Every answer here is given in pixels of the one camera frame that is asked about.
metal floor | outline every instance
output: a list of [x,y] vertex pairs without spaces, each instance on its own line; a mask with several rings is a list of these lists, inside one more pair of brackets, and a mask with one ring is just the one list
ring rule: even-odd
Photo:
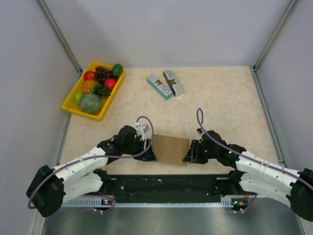
[[[81,208],[62,208],[53,226]],[[100,215],[85,211],[53,230],[46,220],[42,235],[304,235],[299,218],[285,205],[258,198],[245,214],[219,208],[116,208]]]

metal frame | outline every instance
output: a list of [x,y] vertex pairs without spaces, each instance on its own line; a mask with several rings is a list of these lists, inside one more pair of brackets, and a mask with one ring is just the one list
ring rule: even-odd
[[[102,200],[105,198],[100,197],[78,197],[63,203],[62,207],[97,207],[108,208],[107,205],[102,205]],[[206,203],[117,203],[114,207],[117,208],[232,208],[232,201],[230,197],[221,197],[221,202],[206,202]]]
[[48,23],[50,24],[52,31],[55,33],[55,35],[57,36],[61,46],[63,47],[65,53],[67,54],[68,58],[70,59],[70,61],[72,62],[73,66],[75,67],[76,71],[78,73],[82,73],[82,69],[78,64],[78,61],[76,60],[72,50],[70,49],[70,47],[67,44],[67,41],[65,40],[63,33],[61,32],[61,30],[59,29],[56,21],[54,20],[47,4],[45,3],[44,0],[36,0],[36,2],[38,3],[40,9],[42,10],[42,13],[44,14],[44,16],[46,17],[46,19],[48,20]]
[[263,63],[263,61],[265,60],[267,54],[269,53],[270,49],[272,48],[272,46],[274,45],[274,43],[276,42],[278,36],[281,33],[282,28],[284,27],[284,25],[286,24],[286,22],[288,21],[288,19],[290,18],[291,14],[293,13],[293,11],[295,10],[297,3],[299,2],[299,0],[291,0],[287,9],[285,10],[285,13],[283,14],[282,18],[280,19],[280,21],[278,22],[274,32],[272,33],[271,37],[269,38],[268,43],[266,44],[266,46],[264,47],[259,59],[257,60],[257,62],[255,63],[254,68],[256,70],[259,69],[259,67],[261,66],[261,64]]
[[[65,53],[68,55],[69,59],[71,60],[75,69],[77,70],[77,72],[79,74],[81,74],[82,69],[81,69],[78,61],[76,60],[74,54],[72,53],[69,45],[67,44],[61,30],[59,29],[58,25],[56,24],[47,4],[45,3],[44,0],[36,0],[36,2],[38,3],[38,5],[39,5],[40,9],[42,10],[43,14],[45,15],[45,17],[47,18],[52,30],[55,32],[57,39],[61,43]],[[262,108],[264,111],[264,115],[265,115],[265,118],[266,118],[266,121],[268,124],[268,128],[269,128],[271,138],[273,141],[273,145],[275,147],[275,151],[276,151],[276,154],[278,157],[278,162],[279,162],[279,164],[285,165],[285,166],[288,166],[288,163],[286,162],[286,160],[284,158],[283,148],[280,144],[280,139],[279,139],[279,135],[277,134],[276,125],[275,125],[275,122],[272,118],[270,107],[268,105],[266,95],[263,91],[262,80],[258,76],[258,69],[262,65],[266,56],[268,55],[268,53],[270,52],[274,43],[276,42],[277,38],[279,37],[282,28],[287,23],[291,14],[295,10],[298,2],[299,2],[299,0],[291,0],[290,1],[286,11],[284,12],[281,20],[279,21],[278,25],[276,26],[273,34],[271,35],[269,41],[267,42],[265,48],[263,49],[263,51],[262,51],[260,57],[258,58],[256,64],[254,66],[250,66],[250,71],[251,71],[253,81],[255,83],[255,87],[256,87],[256,90],[258,92],[258,96],[259,96],[259,99],[260,99],[260,102],[261,102],[261,105],[262,105]],[[62,149],[63,149],[63,145],[64,145],[64,140],[65,140],[65,137],[67,134],[69,121],[70,121],[70,115],[68,115],[68,117],[66,119],[65,127],[63,128],[64,133],[63,133],[63,137],[61,139],[61,142],[60,142],[59,148],[58,148],[59,149],[58,159],[60,158],[61,153],[62,153]],[[306,235],[313,235],[313,225],[311,222],[308,222],[308,221],[303,220],[303,219],[299,219],[299,223],[302,225]],[[29,235],[40,234],[42,231],[42,228],[43,228],[43,224],[44,224],[44,218],[42,218],[41,215],[38,213],[38,211],[36,211],[34,213],[34,218],[33,218],[33,222],[31,225],[31,230],[29,232]]]

cardboard box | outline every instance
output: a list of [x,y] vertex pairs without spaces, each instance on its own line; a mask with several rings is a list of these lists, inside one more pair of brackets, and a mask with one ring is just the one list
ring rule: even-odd
[[188,149],[189,139],[171,136],[155,135],[152,145],[158,162],[175,165],[186,165],[182,160],[187,155]]
[[174,75],[173,71],[166,70],[163,72],[163,76],[175,96],[181,95],[183,93],[181,84]]
[[169,99],[173,96],[171,90],[157,76],[151,75],[147,78],[147,81],[164,99]]

cardboard piece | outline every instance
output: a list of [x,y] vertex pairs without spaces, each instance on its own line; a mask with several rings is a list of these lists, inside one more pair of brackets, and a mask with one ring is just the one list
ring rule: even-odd
[[155,135],[152,145],[157,161],[161,163],[187,165],[182,160],[189,148],[189,139]]

beige countertop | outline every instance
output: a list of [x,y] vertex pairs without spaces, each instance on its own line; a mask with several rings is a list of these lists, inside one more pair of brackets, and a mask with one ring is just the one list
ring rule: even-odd
[[[155,74],[165,82],[163,71],[172,69],[184,94],[165,100],[147,82]],[[241,145],[265,160],[277,163],[262,107],[248,66],[131,68],[102,121],[72,115],[61,157],[66,163],[100,141],[117,134],[124,125],[134,126],[138,116],[153,122],[155,133],[198,139],[196,110],[204,112],[204,126],[219,133],[227,143]],[[105,167],[109,174],[212,174],[231,168],[216,160],[187,166],[120,159]]]

